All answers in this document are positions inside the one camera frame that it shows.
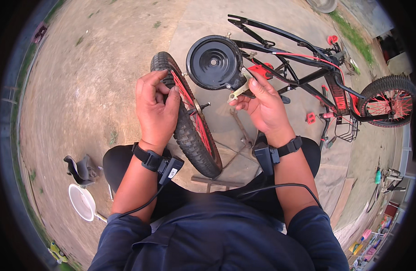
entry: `bicycle frame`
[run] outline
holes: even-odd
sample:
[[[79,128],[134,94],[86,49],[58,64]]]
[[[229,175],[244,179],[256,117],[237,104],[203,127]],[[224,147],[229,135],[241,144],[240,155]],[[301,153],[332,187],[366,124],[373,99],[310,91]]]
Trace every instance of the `bicycle frame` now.
[[[261,36],[257,35],[255,32],[253,32],[247,26],[244,25],[246,24],[249,26],[253,26],[256,28],[270,31],[277,35],[281,35],[287,39],[293,40],[297,42],[298,46],[308,48],[313,53],[314,57],[318,57],[320,59],[331,62],[335,64],[336,66],[339,66],[339,60],[341,59],[341,57],[345,56],[345,52],[341,51],[337,43],[334,44],[335,48],[323,49],[323,48],[310,44],[308,41],[303,40],[302,38],[296,35],[293,35],[287,31],[276,28],[274,26],[267,25],[265,23],[260,23],[260,22],[247,19],[244,17],[231,15],[231,14],[228,14],[228,17],[235,18],[235,19],[227,19],[227,20],[230,23],[237,26],[238,28],[240,28],[241,30],[243,30],[244,33],[250,35],[252,38],[254,38],[260,43],[258,44],[254,42],[233,40],[241,49],[249,49],[249,50],[260,51],[260,52],[265,52],[265,53],[273,53],[273,52],[290,53],[288,51],[275,48],[274,46],[276,44],[273,41],[263,39]],[[283,94],[289,90],[293,90],[298,87],[301,87],[302,89],[310,93],[312,96],[320,100],[325,106],[328,106],[328,108],[335,113],[336,117],[352,115],[354,118],[356,118],[358,121],[361,121],[361,122],[385,120],[385,119],[389,119],[390,117],[389,114],[378,115],[378,116],[367,116],[367,117],[360,116],[360,112],[357,109],[357,102],[359,99],[365,99],[366,97],[346,87],[343,84],[342,75],[339,69],[337,69],[333,65],[327,64],[322,61],[310,60],[302,56],[275,55],[282,62],[282,65],[277,67],[276,69],[273,69],[265,65],[263,62],[257,60],[253,54],[246,53],[245,51],[241,51],[241,54],[244,58],[248,59],[249,61],[253,62],[256,65],[262,66],[264,69],[270,72],[273,76],[275,76],[279,80],[288,84],[286,87],[277,91],[279,94]],[[291,65],[289,64],[289,61],[286,60],[286,58],[305,64],[305,65],[317,67],[319,68],[319,70],[303,78],[298,78],[294,70],[292,69]],[[279,71],[280,68],[284,69],[284,75],[281,75],[280,73],[277,72]],[[291,74],[292,79],[288,79],[286,77],[287,73],[285,71],[288,71]],[[325,97],[322,93],[320,93],[318,90],[316,90],[314,87],[312,87],[309,84],[309,82],[315,79],[321,78],[321,77],[324,77],[325,80],[327,81],[327,85],[332,94],[334,103],[332,103],[329,99],[327,99],[327,97]],[[347,101],[345,92],[348,92],[350,95],[350,103]]]

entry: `black cord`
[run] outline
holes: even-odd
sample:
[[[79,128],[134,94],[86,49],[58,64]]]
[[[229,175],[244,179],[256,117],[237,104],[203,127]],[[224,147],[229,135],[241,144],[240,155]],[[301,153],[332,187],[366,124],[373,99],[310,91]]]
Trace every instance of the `black cord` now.
[[[164,186],[161,186],[160,189],[158,189],[158,191],[156,192],[156,194],[147,203],[143,204],[142,206],[140,206],[137,209],[134,209],[132,211],[128,211],[126,213],[123,213],[123,214],[119,215],[118,218],[121,218],[121,217],[123,217],[125,215],[129,215],[129,214],[134,213],[134,212],[137,212],[137,211],[140,211],[141,209],[143,209],[146,206],[148,206],[158,196],[158,194],[161,192],[161,190],[163,189],[163,187]]]
[[[323,207],[319,203],[317,197],[315,197],[314,193],[309,189],[309,187],[307,187],[306,185],[304,185],[302,183],[282,183],[282,184],[276,184],[276,185],[273,185],[273,186],[263,187],[263,188],[251,190],[249,192],[241,193],[238,196],[236,196],[236,198],[239,198],[239,197],[244,196],[244,195],[247,195],[247,194],[256,193],[256,192],[259,192],[259,191],[263,191],[263,190],[267,190],[267,189],[271,189],[271,188],[276,188],[276,187],[304,187],[304,188],[307,189],[307,191],[311,194],[311,196],[317,202],[318,207],[321,208],[321,210],[323,209]]]

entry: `black brake drum cover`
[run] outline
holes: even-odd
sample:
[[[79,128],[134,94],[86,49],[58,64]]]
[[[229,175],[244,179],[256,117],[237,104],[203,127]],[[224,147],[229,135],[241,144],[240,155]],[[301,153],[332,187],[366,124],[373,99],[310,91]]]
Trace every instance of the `black brake drum cover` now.
[[[221,35],[208,35],[196,41],[185,64],[193,82],[204,89],[225,89],[230,84],[231,90],[236,90],[246,82],[240,72],[243,67],[240,49]]]

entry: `navy shirt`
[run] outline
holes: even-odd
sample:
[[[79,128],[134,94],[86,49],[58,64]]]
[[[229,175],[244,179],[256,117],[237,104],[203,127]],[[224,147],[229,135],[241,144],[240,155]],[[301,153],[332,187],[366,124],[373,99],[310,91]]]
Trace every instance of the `navy shirt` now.
[[[158,229],[113,214],[89,268],[93,270],[348,270],[327,214],[311,206],[287,235],[256,209],[209,195],[166,216]]]

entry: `black pants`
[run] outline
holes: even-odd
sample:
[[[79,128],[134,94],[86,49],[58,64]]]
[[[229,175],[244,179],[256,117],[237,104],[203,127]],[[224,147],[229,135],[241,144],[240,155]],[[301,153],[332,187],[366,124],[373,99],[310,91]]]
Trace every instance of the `black pants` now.
[[[319,169],[319,162],[321,160],[319,146],[309,138],[302,138],[302,140],[303,145],[301,146],[301,149],[303,150],[310,170],[315,177]],[[132,145],[113,147],[106,152],[102,160],[104,175],[114,192],[118,190],[133,156],[131,148]],[[163,156],[168,155],[168,150],[165,150]],[[274,176],[267,178],[261,173],[244,187],[228,191],[216,191],[213,193],[235,198],[238,194],[270,185],[274,185]],[[181,208],[195,196],[200,196],[200,193],[191,192],[183,187],[180,187],[173,181],[168,182],[162,192],[158,195],[157,204],[154,212],[152,213],[151,221],[158,220],[163,216],[170,214],[174,210]],[[243,200],[242,202],[259,210],[261,213],[270,215],[280,221],[284,221],[284,213],[279,200],[277,199],[275,189],[268,189],[255,193],[251,198]]]

